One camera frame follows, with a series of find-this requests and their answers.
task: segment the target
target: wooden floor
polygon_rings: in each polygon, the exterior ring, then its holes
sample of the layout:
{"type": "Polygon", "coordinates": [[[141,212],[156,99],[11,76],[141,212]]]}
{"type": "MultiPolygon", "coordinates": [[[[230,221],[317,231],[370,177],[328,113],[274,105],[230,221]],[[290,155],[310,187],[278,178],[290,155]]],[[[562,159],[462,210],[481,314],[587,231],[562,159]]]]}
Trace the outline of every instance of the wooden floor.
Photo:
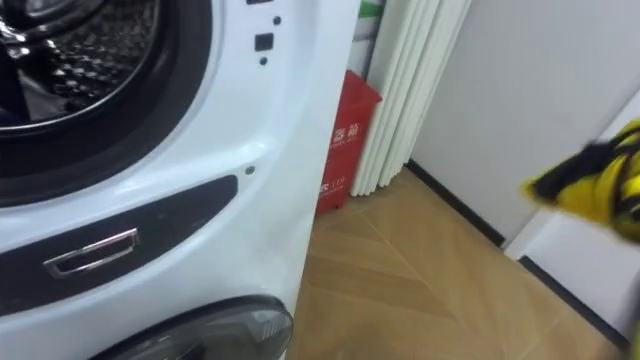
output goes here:
{"type": "Polygon", "coordinates": [[[607,360],[613,346],[408,171],[314,225],[289,360],[607,360]]]}

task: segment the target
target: dryer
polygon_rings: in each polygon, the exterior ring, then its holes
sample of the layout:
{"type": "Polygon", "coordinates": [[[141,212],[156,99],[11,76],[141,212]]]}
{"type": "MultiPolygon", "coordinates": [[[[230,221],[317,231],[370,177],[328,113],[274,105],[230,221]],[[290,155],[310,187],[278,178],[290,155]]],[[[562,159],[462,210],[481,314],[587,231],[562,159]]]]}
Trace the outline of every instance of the dryer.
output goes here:
{"type": "Polygon", "coordinates": [[[20,4],[0,2],[2,359],[279,358],[358,1],[20,4]]]}

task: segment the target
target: red box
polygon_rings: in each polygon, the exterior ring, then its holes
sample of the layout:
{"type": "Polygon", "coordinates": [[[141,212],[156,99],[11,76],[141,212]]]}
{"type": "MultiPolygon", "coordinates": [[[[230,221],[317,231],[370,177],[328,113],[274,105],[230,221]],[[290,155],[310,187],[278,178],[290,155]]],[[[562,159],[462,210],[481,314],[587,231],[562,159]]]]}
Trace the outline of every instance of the red box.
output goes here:
{"type": "Polygon", "coordinates": [[[329,144],[317,214],[339,208],[347,200],[371,116],[381,100],[364,80],[351,70],[347,71],[329,144]]]}

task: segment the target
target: green strip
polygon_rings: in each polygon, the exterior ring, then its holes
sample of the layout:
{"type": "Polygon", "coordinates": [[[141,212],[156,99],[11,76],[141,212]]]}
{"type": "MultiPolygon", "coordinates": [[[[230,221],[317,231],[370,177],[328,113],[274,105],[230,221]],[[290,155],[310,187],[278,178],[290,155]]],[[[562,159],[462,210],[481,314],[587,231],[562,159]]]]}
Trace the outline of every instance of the green strip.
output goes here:
{"type": "Polygon", "coordinates": [[[360,18],[368,18],[368,17],[380,17],[382,16],[382,10],[384,6],[376,5],[372,3],[368,3],[363,1],[360,4],[360,18]]]}

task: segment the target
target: washing machine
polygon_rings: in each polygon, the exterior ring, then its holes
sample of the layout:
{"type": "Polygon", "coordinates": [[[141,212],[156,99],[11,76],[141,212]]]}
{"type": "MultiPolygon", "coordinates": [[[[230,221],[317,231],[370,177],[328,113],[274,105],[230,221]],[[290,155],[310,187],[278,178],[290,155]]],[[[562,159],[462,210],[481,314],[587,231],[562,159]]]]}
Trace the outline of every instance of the washing machine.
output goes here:
{"type": "Polygon", "coordinates": [[[0,358],[280,358],[358,5],[0,0],[0,358]]]}

